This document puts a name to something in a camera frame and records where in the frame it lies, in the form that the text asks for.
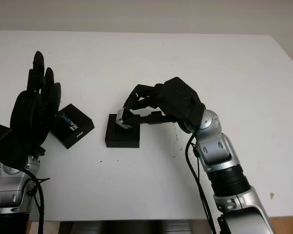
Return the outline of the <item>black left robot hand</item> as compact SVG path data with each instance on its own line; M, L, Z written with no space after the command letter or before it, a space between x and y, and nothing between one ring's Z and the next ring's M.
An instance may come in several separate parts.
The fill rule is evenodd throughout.
M42 144L55 121L60 102L61 84L54 81L53 70L45 68L43 54L36 51L27 87L18 95L10 119L11 129L29 154L45 154Z

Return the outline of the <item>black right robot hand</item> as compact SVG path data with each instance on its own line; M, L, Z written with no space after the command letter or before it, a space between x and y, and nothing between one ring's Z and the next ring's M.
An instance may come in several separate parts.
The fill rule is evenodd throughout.
M123 114L121 115L121 123L131 128L140 124L161 124L167 122L177 122L177 119L172 115L163 115L161 111L151 112L147 116L136 116L130 110L139 110L146 107L156 109L159 105L156 103L156 98L163 84L155 86L147 86L138 84L130 93L123 105Z

